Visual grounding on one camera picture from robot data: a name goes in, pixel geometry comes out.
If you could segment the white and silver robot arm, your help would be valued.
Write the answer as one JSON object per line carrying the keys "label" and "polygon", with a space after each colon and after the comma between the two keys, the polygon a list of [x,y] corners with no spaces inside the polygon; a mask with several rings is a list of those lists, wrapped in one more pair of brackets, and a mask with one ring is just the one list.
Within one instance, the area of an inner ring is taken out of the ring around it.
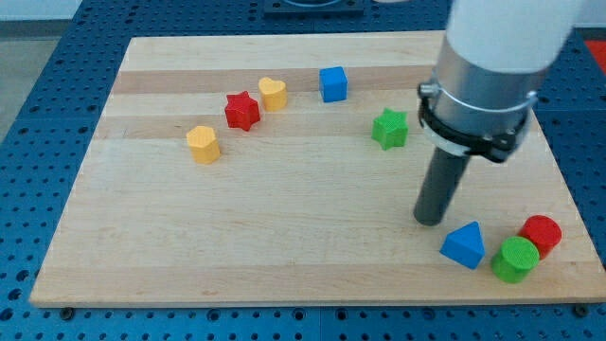
{"label": "white and silver robot arm", "polygon": [[419,84],[419,123],[435,155],[502,163],[522,144],[532,106],[582,0],[455,0],[437,63]]}

